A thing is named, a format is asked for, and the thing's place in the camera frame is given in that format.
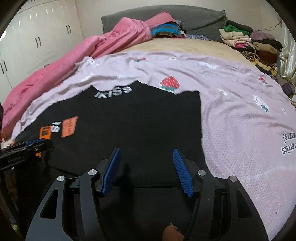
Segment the wardrobe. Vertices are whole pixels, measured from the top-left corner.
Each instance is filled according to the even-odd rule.
[[[83,40],[75,0],[29,0],[0,40],[0,102]]]

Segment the metal screw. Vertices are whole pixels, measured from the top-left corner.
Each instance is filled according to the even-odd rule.
[[[235,176],[230,176],[229,180],[235,183],[237,181],[237,178]]]
[[[198,173],[200,176],[204,176],[204,175],[206,175],[206,172],[205,172],[204,170],[199,170],[197,173]]]
[[[91,169],[91,170],[89,170],[89,174],[90,174],[91,176],[95,175],[95,174],[96,174],[96,170],[95,170],[95,169]]]
[[[58,176],[57,177],[57,181],[58,182],[62,182],[63,180],[65,180],[65,177],[64,176]]]

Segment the white wall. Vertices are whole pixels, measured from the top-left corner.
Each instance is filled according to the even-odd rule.
[[[266,29],[279,23],[278,15],[266,0],[76,0],[84,37],[103,33],[101,17],[136,7],[180,4],[225,10],[230,20],[249,25],[254,30]],[[280,26],[273,34],[283,43]]]

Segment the wire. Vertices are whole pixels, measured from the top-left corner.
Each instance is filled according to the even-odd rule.
[[[273,31],[273,30],[275,30],[276,27],[279,26],[280,24],[281,24],[281,22],[279,22],[279,23],[278,23],[277,25],[275,25],[274,27],[270,27],[270,28],[273,28],[273,29],[267,28],[267,29],[258,30],[258,31],[265,31],[265,32],[267,32],[267,31]]]

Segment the gray headboard cover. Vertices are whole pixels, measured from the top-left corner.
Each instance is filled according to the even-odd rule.
[[[221,42],[218,29],[223,28],[225,24],[226,12],[187,5],[140,7],[103,16],[103,33],[111,31],[123,17],[146,21],[163,11],[168,11],[174,19],[180,20],[187,34],[205,35],[212,40]]]

